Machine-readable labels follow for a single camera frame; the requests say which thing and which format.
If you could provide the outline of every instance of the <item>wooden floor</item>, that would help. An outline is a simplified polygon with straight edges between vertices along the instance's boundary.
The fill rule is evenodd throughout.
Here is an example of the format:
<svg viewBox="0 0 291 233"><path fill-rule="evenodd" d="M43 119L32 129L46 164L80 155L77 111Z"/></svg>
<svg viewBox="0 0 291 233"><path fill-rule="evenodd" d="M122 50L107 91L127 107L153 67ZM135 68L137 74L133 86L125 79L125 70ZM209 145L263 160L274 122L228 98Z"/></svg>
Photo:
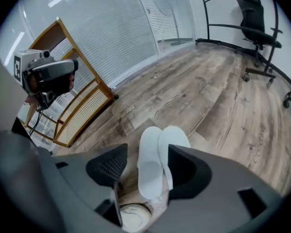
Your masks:
<svg viewBox="0 0 291 233"><path fill-rule="evenodd" d="M120 99L71 148L55 154L128 143L119 202L145 204L154 221L166 209L168 194L158 201L139 195L139 140L149 126L177 125L192 148L240 162L285 195L291 188L291 106L285 109L282 101L291 88L276 73L271 86L254 74L245 83L246 67L253 67L252 57L217 45L177 51L119 85ZM209 147L201 149L203 138Z"/></svg>

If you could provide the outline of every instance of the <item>white slipper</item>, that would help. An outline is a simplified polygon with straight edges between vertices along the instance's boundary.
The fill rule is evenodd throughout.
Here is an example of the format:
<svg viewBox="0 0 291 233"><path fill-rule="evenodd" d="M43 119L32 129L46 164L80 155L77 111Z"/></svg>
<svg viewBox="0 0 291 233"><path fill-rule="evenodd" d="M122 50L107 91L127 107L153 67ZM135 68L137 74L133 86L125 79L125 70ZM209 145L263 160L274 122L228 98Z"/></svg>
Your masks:
<svg viewBox="0 0 291 233"><path fill-rule="evenodd" d="M149 127L143 132L139 144L138 189L148 200L156 199L162 193L163 168L158 152L161 133L158 127Z"/></svg>
<svg viewBox="0 0 291 233"><path fill-rule="evenodd" d="M177 126L168 126L163 130L159 140L159 155L160 160L167 178L169 190L173 189L173 177L168 167L168 145L179 145L190 148L189 139L185 132Z"/></svg>
<svg viewBox="0 0 291 233"><path fill-rule="evenodd" d="M129 233L140 231L151 219L151 213L139 204L124 205L120 209L122 229Z"/></svg>

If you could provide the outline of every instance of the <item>office chair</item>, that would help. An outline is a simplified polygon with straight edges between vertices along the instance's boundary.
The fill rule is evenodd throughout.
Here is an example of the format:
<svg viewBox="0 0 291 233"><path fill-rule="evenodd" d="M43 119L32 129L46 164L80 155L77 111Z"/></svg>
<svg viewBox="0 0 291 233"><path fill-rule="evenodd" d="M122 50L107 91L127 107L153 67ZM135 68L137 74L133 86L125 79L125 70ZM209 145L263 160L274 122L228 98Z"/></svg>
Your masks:
<svg viewBox="0 0 291 233"><path fill-rule="evenodd" d="M248 27L251 29L265 32L264 28L264 8L261 4L261 0L237 0L238 5L242 10L243 20L241 22L242 27ZM259 49L263 50L263 45L272 46L273 37L271 35L259 35L255 32L250 32L242 30L242 33L246 37L244 40L251 41L255 46L255 66L259 66ZM281 44L276 41L276 48L281 48Z"/></svg>

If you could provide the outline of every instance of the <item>white wall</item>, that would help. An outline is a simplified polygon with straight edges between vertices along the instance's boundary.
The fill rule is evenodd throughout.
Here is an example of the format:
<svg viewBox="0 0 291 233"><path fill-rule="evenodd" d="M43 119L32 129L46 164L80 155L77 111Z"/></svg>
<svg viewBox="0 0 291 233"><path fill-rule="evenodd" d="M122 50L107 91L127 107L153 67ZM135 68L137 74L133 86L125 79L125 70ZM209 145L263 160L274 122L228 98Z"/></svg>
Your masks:
<svg viewBox="0 0 291 233"><path fill-rule="evenodd" d="M202 0L190 0L195 24L196 38L207 38L207 23ZM271 27L275 27L275 11L273 0L261 0L264 7L265 33L273 35ZM236 0L210 0L206 3L209 24L238 25L243 19L241 9ZM255 46L243 40L241 30L210 26L210 39L228 42L243 48L254 49ZM283 10L278 5L278 28L283 34L278 33L277 40L281 49L275 49L272 64L279 68L291 79L291 23ZM260 53L268 59L271 47L265 46Z"/></svg>

